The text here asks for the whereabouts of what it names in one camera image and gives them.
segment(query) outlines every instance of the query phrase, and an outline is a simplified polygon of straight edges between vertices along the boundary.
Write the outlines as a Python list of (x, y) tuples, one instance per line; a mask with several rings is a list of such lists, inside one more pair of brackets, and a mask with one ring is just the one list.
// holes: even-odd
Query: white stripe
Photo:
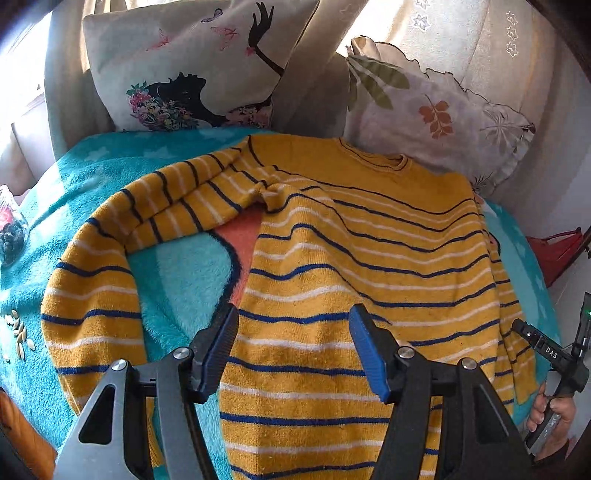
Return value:
[(235, 188), (237, 191), (239, 191), (240, 193), (242, 193), (243, 195), (248, 195), (248, 194), (249, 194), (249, 193), (252, 191), (252, 189), (251, 189), (251, 190), (249, 190), (249, 191), (247, 192), (246, 190), (244, 190), (243, 188), (241, 188), (241, 187), (240, 187), (240, 185), (239, 185), (238, 183), (236, 183), (236, 182), (234, 181), (234, 179), (233, 179), (233, 178), (232, 178), (230, 175), (228, 175), (226, 172), (224, 172), (224, 171), (221, 173), (221, 176), (222, 176), (224, 179), (226, 179), (228, 182), (230, 182), (230, 184), (231, 184), (231, 185), (232, 185), (232, 186), (233, 186), (233, 187), (234, 187), (234, 188)]
[(496, 388), (495, 390), (497, 393), (501, 393), (501, 392), (504, 392), (505, 390), (513, 390), (514, 388), (515, 388), (515, 386), (513, 384), (511, 384), (511, 385), (507, 385), (506, 387), (503, 387), (503, 388)]
[(173, 170), (177, 173), (177, 177), (178, 177), (178, 184), (181, 187), (181, 192), (183, 192), (183, 195), (185, 195), (187, 193), (187, 187), (184, 184), (184, 178), (183, 178), (183, 174), (180, 170), (180, 168), (178, 167), (178, 165), (176, 163), (172, 163), (171, 167), (173, 168)]
[(380, 402), (377, 395), (354, 395), (352, 393), (303, 393), (303, 392), (268, 392), (258, 388), (244, 388), (237, 385), (220, 383), (220, 390), (226, 390), (244, 395), (255, 395), (275, 400), (354, 400)]
[(134, 230), (133, 232), (131, 232), (131, 234), (135, 238), (135, 243), (138, 244), (138, 249), (142, 250), (144, 247), (144, 243), (142, 242), (142, 239), (139, 237), (139, 233), (138, 233), (137, 229)]
[(298, 455), (300, 453), (337, 452), (339, 450), (349, 450), (356, 447), (381, 447), (382, 444), (382, 440), (358, 440), (357, 442), (335, 443), (332, 445), (319, 445), (314, 447), (262, 447), (258, 445), (243, 445), (241, 443), (226, 442), (226, 448), (229, 450), (239, 450), (241, 452), (258, 455), (264, 455), (266, 453)]
[(223, 223), (222, 217), (220, 216), (220, 214), (216, 211), (215, 208), (213, 208), (213, 206), (203, 197), (203, 195), (201, 195), (201, 192), (199, 190), (195, 190), (193, 192), (193, 194), (199, 199), (199, 201), (205, 205), (205, 207), (209, 210), (209, 213), (212, 214), (213, 218), (215, 219), (215, 221), (217, 222), (217, 225), (221, 225)]
[(498, 308), (498, 307), (499, 307), (499, 302), (492, 301), (492, 302), (487, 303), (486, 305), (482, 305), (482, 306), (478, 307), (477, 309), (474, 309), (464, 315), (461, 315), (461, 316), (455, 317), (455, 318), (451, 318), (451, 319), (447, 319), (447, 320), (438, 320), (435, 322), (422, 322), (420, 320), (418, 320), (416, 322), (390, 322), (390, 325), (395, 326), (395, 327), (434, 327), (437, 325), (446, 325), (448, 323), (461, 322), (462, 320), (466, 320), (466, 319), (476, 315), (477, 313), (483, 312), (484, 310), (488, 310), (490, 308)]
[(50, 348), (59, 348), (61, 350), (73, 350), (82, 345), (95, 345), (96, 343), (112, 343), (114, 345), (143, 345), (143, 338), (116, 338), (108, 336), (84, 337), (72, 343), (60, 343), (46, 340), (45, 345)]
[(194, 158), (193, 160), (197, 160), (200, 163), (202, 163), (203, 165), (205, 165), (205, 168), (207, 170), (207, 179), (208, 180), (213, 178), (212, 170), (211, 170), (211, 168), (209, 168), (209, 163), (207, 162), (207, 160), (205, 160), (203, 157), (197, 157), (197, 158)]
[(482, 345), (471, 346), (468, 348), (464, 348), (464, 350), (460, 350), (459, 352), (453, 353), (451, 355), (443, 356), (441, 358), (437, 358), (434, 362), (449, 362), (450, 360), (455, 360), (466, 356), (467, 353), (473, 352), (474, 350), (484, 350), (485, 348), (489, 348), (493, 345), (498, 345), (499, 340), (496, 338), (491, 340), (490, 342), (483, 343)]
[(173, 213), (170, 211), (170, 208), (167, 208), (165, 210), (166, 212), (166, 216), (168, 217), (168, 220), (170, 220), (170, 223), (173, 224), (173, 228), (174, 228), (174, 233), (177, 234), (177, 238), (180, 238), (183, 236), (183, 233), (180, 229), (180, 227), (178, 226), (178, 222), (176, 217), (173, 215)]
[(115, 250), (114, 248), (110, 248), (107, 250), (95, 250), (94, 248), (92, 248), (89, 245), (87, 245), (86, 243), (84, 243), (82, 240), (78, 240), (78, 239), (72, 240), (70, 242), (70, 244), (86, 250), (91, 255), (119, 255), (121, 257), (125, 257), (125, 254), (123, 254), (119, 250)]
[(57, 297), (65, 297), (67, 299), (73, 300), (87, 300), (92, 297), (95, 293), (99, 293), (101, 291), (114, 291), (116, 293), (128, 293), (130, 295), (137, 295), (138, 291), (135, 288), (123, 288), (123, 287), (116, 287), (114, 285), (104, 285), (102, 287), (95, 288), (84, 295), (76, 295), (75, 293), (70, 293), (68, 291), (59, 290), (53, 287), (47, 287), (45, 289), (46, 295), (55, 295)]
[(144, 186), (144, 188), (148, 192), (148, 194), (146, 195), (146, 198), (148, 199), (148, 203), (150, 204), (150, 208), (152, 209), (152, 211), (154, 213), (158, 213), (158, 207), (156, 207), (156, 204), (154, 203), (154, 201), (152, 200), (152, 196), (150, 195), (152, 193), (152, 189), (150, 188), (150, 184), (147, 181), (145, 181), (143, 177), (139, 178), (139, 182)]
[(452, 221), (452, 219), (450, 218), (451, 216), (453, 216), (457, 213), (463, 212), (466, 209), (471, 209), (470, 203), (464, 204), (459, 210), (452, 210), (451, 212), (445, 214), (446, 215), (445, 218), (441, 218), (440, 220), (438, 220), (438, 219), (434, 219), (434, 218), (430, 217), (428, 213), (411, 213), (408, 210), (405, 210), (403, 208), (396, 206), (395, 202), (392, 202), (392, 203), (380, 202), (379, 200), (373, 200), (372, 198), (369, 198), (369, 197), (366, 197), (363, 195), (356, 195), (356, 194), (351, 193), (347, 190), (340, 190), (340, 189), (334, 188), (334, 187), (324, 186), (324, 187), (322, 187), (322, 189), (327, 192), (336, 192), (336, 193), (340, 193), (342, 195), (348, 195), (350, 197), (358, 198), (358, 199), (364, 200), (366, 202), (375, 203), (376, 205), (381, 205), (381, 206), (390, 208), (392, 210), (396, 210), (397, 212), (404, 213), (404, 215), (409, 216), (409, 217), (415, 217), (415, 218), (421, 218), (421, 219), (427, 220), (430, 223), (450, 223)]
[(250, 338), (241, 333), (236, 335), (236, 340), (250, 345), (280, 346), (307, 352), (322, 352), (331, 349), (355, 350), (355, 344), (353, 342), (302, 343), (294, 340), (279, 340), (274, 338)]
[(302, 293), (298, 293), (296, 295), (272, 295), (270, 293), (264, 293), (258, 290), (254, 290), (252, 288), (245, 288), (244, 293), (248, 293), (254, 297), (258, 297), (264, 300), (273, 300), (273, 301), (281, 301), (281, 302), (291, 302), (291, 301), (302, 301), (307, 299), (313, 299), (314, 297), (318, 297), (320, 295), (326, 295), (327, 293), (342, 291), (346, 293), (353, 293), (353, 291), (345, 287), (344, 285), (326, 285), (324, 287), (314, 288), (309, 291), (305, 291)]
[[(470, 254), (474, 250), (480, 248), (481, 245), (474, 245), (473, 247), (469, 248), (468, 250), (464, 250), (463, 252), (454, 252), (454, 253), (444, 254), (440, 257), (432, 258), (430, 260), (416, 260), (414, 258), (407, 257), (406, 255), (390, 254), (390, 253), (378, 252), (376, 250), (370, 250), (370, 249), (362, 248), (362, 247), (355, 247), (355, 246), (353, 246), (353, 247), (354, 247), (354, 249), (356, 249), (360, 252), (379, 255), (380, 257), (390, 257), (390, 258), (396, 258), (398, 260), (407, 260), (409, 262), (413, 262), (413, 263), (416, 263), (419, 265), (429, 265), (429, 264), (432, 264), (435, 262), (439, 262), (440, 260), (444, 260), (446, 258), (464, 257), (465, 255)], [(300, 242), (298, 244), (295, 244), (293, 247), (291, 247), (285, 254), (269, 254), (269, 253), (266, 253), (262, 250), (255, 250), (252, 254), (268, 258), (269, 260), (285, 260), (293, 252), (296, 252), (301, 249), (319, 250), (319, 251), (326, 252), (328, 254), (330, 253), (325, 247), (323, 247), (321, 245), (311, 244), (308, 242)]]

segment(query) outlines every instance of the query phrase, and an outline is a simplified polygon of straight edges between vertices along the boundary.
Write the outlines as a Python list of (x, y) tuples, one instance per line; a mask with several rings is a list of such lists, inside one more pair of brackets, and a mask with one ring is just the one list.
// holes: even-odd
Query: butterfly print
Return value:
[(201, 20), (201, 23), (205, 22), (213, 22), (217, 17), (221, 17), (223, 15), (223, 10), (221, 8), (216, 8), (215, 12), (213, 13), (213, 17), (207, 17)]
[(156, 50), (157, 48), (164, 47), (166, 44), (170, 43), (170, 39), (164, 35), (162, 28), (158, 29), (158, 33), (160, 35), (160, 41), (156, 45), (152, 45), (150, 48), (146, 48), (146, 51)]
[(211, 29), (222, 38), (220, 50), (225, 50), (235, 37), (240, 36), (240, 34), (236, 31), (236, 28), (232, 27), (211, 27)]

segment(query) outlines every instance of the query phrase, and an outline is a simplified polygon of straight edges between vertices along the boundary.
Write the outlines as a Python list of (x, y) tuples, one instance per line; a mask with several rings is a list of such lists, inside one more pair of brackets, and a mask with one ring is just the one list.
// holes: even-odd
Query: printed pillowcase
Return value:
[(390, 44), (351, 42), (345, 139), (365, 151), (403, 153), (437, 173), (455, 171), (489, 196), (515, 170), (535, 126), (506, 105), (463, 90)]
[(269, 126), (271, 94), (318, 0), (181, 0), (84, 18), (117, 130)]

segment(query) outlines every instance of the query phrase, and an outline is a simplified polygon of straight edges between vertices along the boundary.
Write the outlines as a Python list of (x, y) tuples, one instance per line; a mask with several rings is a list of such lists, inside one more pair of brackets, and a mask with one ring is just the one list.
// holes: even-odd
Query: orange leaf print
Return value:
[(442, 124), (450, 124), (452, 123), (452, 117), (449, 113), (442, 112), (438, 114), (439, 122)]
[(431, 137), (437, 140), (446, 135), (451, 135), (453, 127), (449, 124), (452, 123), (452, 116), (445, 111), (449, 109), (449, 104), (444, 100), (440, 100), (436, 105), (433, 105), (429, 96), (425, 95), (425, 97), (429, 100), (430, 105), (422, 106), (418, 109), (418, 113), (423, 116), (423, 121), (426, 124), (431, 124), (429, 125)]
[(435, 105), (435, 110), (437, 110), (438, 112), (444, 112), (448, 108), (449, 108), (449, 104), (444, 100), (437, 102), (437, 105)]
[(418, 109), (418, 113), (423, 116), (423, 121), (426, 124), (429, 124), (435, 120), (435, 113), (433, 113), (433, 110), (429, 106), (422, 106), (420, 109)]

